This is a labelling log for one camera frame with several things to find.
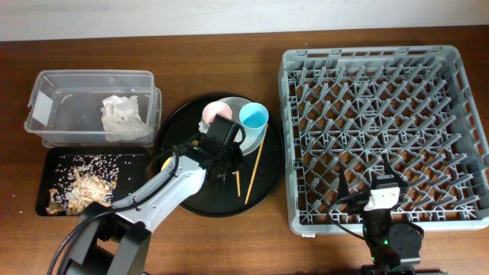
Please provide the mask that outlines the white paper napkin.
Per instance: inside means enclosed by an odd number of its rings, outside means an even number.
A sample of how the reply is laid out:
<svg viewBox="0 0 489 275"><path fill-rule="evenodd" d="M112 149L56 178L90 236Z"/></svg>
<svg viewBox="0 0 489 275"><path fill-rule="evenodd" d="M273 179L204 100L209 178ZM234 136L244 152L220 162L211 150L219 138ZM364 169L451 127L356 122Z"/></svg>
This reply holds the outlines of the white paper napkin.
<svg viewBox="0 0 489 275"><path fill-rule="evenodd" d="M111 95L102 100L102 125L105 132L119 133L135 139L150 133L139 115L138 97Z"/></svg>

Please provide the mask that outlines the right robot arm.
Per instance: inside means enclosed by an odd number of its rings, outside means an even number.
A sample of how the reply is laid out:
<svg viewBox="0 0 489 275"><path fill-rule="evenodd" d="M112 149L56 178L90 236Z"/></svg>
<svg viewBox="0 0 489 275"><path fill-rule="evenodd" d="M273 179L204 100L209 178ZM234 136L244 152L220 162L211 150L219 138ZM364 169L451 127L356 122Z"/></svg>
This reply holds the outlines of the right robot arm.
<svg viewBox="0 0 489 275"><path fill-rule="evenodd" d="M408 187L383 157L384 173L374 176L371 187L355 193L348 206L362 219L362 234L372 257L361 274L414 274L420 262L424 230L412 222L395 222L391 212L403 201Z"/></svg>

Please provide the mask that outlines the wooden chopstick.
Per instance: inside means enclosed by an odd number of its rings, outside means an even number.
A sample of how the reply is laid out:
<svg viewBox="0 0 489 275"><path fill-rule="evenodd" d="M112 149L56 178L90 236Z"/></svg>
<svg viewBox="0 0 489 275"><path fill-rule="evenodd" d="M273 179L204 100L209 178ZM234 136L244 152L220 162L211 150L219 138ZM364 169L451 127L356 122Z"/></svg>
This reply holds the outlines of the wooden chopstick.
<svg viewBox="0 0 489 275"><path fill-rule="evenodd" d="M236 187L237 187L237 194L238 197L241 196L241 181L240 181L240 172L237 170L234 172L235 179L236 179Z"/></svg>
<svg viewBox="0 0 489 275"><path fill-rule="evenodd" d="M260 143L260 146L259 146L258 152L257 152L257 156L255 158L254 169L253 169L252 174L251 174L251 180L250 180L250 183L248 185L248 191L247 191L247 195L246 195L245 201L244 201L245 205L248 204L248 201L249 201L250 196L251 196L251 191L253 189L253 185L254 185L254 181L255 181L255 177L256 177L256 173L257 173L257 168L258 168L258 165L259 165L259 162L260 162L260 159L261 159L261 154L262 154L262 150L263 150L265 138L266 138L266 135L267 135L268 126L269 126L269 124L267 123L266 126L265 126L265 129L264 129L264 138L263 138L263 140Z"/></svg>

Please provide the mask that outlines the food scraps and rice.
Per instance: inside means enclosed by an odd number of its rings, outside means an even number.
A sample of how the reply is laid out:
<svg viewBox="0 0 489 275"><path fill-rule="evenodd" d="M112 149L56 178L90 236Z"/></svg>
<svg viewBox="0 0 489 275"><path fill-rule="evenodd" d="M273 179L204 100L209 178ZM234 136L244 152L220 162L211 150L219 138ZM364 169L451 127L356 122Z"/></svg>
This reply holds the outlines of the food scraps and rice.
<svg viewBox="0 0 489 275"><path fill-rule="evenodd" d="M47 190L47 215L79 215L89 204L110 206L120 186L121 154L67 155L57 160Z"/></svg>

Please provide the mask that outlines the yellow plastic bowl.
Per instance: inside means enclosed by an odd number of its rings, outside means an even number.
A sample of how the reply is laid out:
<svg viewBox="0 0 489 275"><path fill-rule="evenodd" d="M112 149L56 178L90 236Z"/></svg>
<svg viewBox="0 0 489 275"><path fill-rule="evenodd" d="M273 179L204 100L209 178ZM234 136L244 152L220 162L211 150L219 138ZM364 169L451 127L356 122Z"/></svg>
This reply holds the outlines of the yellow plastic bowl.
<svg viewBox="0 0 489 275"><path fill-rule="evenodd" d="M160 168L160 171L163 171L171 162L172 160L172 157L168 157L165 161L164 161L164 164L162 165L162 167Z"/></svg>

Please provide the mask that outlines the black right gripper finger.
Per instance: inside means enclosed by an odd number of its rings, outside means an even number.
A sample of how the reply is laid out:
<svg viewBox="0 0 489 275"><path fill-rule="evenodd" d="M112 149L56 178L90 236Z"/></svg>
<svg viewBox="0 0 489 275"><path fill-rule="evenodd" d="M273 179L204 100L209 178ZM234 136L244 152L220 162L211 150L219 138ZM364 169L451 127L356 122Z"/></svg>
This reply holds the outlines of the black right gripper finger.
<svg viewBox="0 0 489 275"><path fill-rule="evenodd" d="M403 180L403 178L397 174L397 172L391 167L389 164L389 158L385 154L383 155L383 163L384 163L384 175L389 179L393 180L397 183L399 187L407 187L407 182Z"/></svg>
<svg viewBox="0 0 489 275"><path fill-rule="evenodd" d="M344 199L349 195L348 182L345 178L345 169L341 167L338 171L338 197Z"/></svg>

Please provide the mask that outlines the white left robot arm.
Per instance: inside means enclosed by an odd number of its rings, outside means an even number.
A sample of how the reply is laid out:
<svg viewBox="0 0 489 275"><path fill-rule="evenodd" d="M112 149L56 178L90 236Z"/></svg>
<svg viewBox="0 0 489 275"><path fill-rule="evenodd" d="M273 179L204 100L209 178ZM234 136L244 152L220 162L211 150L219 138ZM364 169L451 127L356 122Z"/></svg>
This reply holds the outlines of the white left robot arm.
<svg viewBox="0 0 489 275"><path fill-rule="evenodd" d="M143 274L151 236L206 182L243 166L242 125L216 115L206 133L173 146L162 170L131 195L92 202L50 262L49 274Z"/></svg>

